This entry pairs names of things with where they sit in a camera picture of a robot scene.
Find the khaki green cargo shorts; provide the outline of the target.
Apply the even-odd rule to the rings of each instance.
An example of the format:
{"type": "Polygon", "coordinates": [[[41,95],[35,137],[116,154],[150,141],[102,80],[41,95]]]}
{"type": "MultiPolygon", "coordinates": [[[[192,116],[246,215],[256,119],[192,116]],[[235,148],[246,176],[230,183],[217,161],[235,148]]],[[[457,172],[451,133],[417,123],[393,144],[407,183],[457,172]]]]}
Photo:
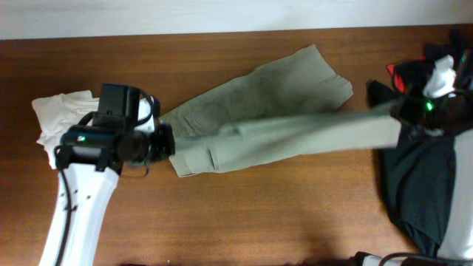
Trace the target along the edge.
{"type": "Polygon", "coordinates": [[[384,104],[342,112],[353,96],[315,46],[257,67],[163,116],[177,175],[226,173],[303,154],[396,146],[400,123],[384,104]]]}

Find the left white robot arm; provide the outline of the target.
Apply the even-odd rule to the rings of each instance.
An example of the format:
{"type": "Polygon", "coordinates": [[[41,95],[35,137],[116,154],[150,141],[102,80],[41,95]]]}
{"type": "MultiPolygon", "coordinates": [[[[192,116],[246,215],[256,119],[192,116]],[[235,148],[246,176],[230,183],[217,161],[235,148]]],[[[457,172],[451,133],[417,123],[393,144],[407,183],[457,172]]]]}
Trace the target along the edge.
{"type": "Polygon", "coordinates": [[[151,132],[72,126],[55,150],[58,197],[41,265],[92,265],[123,165],[147,167],[174,153],[166,124],[151,132]]]}

